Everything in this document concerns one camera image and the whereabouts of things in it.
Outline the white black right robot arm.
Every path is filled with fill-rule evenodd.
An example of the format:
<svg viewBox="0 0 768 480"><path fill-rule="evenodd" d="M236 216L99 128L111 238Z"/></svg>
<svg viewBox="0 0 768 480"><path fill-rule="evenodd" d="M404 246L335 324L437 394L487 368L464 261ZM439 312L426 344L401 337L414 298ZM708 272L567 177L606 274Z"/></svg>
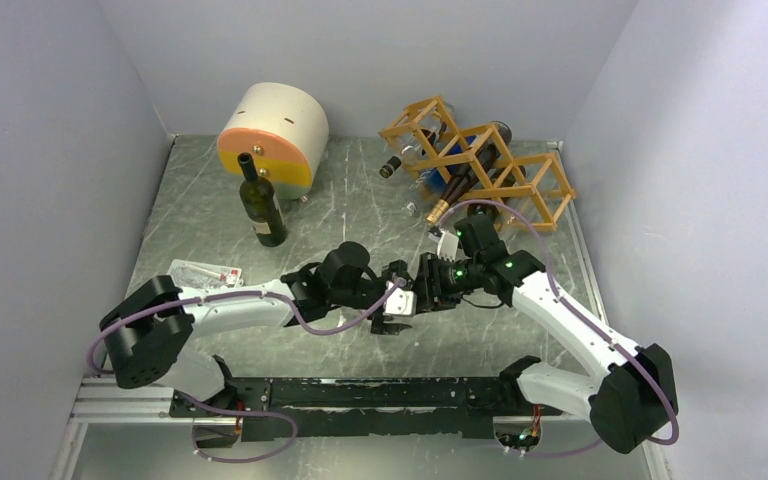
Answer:
<svg viewBox="0 0 768 480"><path fill-rule="evenodd" d="M606 446L627 454L661 428L678 434L670 355L642 347L599 321L557 285L548 267L524 250L511 252L492 222L468 216L443 230L438 250L422 256L414 280L396 299L413 316L458 306L476 291L536 321L582 366L577 374L527 357L506 370L499 391L510 413L551 407L587 421Z"/></svg>

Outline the dark green wine bottle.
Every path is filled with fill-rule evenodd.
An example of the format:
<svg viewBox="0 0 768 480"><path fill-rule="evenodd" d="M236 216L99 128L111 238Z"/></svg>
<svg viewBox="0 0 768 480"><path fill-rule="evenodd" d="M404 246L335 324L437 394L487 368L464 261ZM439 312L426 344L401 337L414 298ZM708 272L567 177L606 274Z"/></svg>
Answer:
<svg viewBox="0 0 768 480"><path fill-rule="evenodd" d="M288 232L274 187L259 175L250 153L240 153L237 162L243 174L239 196L253 231L263 246L277 247L286 240Z"/></svg>

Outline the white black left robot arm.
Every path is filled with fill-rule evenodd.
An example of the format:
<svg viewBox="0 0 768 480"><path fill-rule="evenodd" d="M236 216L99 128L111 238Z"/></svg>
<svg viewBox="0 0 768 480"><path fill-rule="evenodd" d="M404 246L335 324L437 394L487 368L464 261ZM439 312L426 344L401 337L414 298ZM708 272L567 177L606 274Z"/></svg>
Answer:
<svg viewBox="0 0 768 480"><path fill-rule="evenodd" d="M386 316L412 316L416 295L404 262L376 275L369 252L346 241L320 262L280 278L237 288L198 289L169 275L150 278L100 322L109 374L122 389L159 384L196 397L209 414L233 409L237 388L222 361L189 347L194 338L252 327L301 326L317 336Z"/></svg>

